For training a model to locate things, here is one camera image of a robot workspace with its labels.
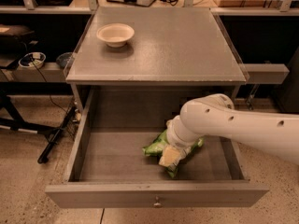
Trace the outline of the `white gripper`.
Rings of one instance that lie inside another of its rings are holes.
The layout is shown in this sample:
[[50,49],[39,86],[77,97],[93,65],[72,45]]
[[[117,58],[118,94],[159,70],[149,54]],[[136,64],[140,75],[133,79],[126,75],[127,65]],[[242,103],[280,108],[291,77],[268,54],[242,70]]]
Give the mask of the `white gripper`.
[[165,125],[167,127],[166,139],[171,146],[164,148],[159,164],[170,168],[178,165],[180,160],[178,148],[201,146],[203,139],[198,134],[188,130],[182,123],[180,116],[168,120]]

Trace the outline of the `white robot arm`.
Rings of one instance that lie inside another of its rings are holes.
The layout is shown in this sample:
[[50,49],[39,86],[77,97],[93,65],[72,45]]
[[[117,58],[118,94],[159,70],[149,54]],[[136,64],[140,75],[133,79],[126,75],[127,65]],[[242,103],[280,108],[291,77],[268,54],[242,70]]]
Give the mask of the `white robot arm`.
[[299,116],[238,111],[224,94],[185,103],[168,121],[167,145],[159,164],[177,165],[203,136],[219,136],[299,164]]

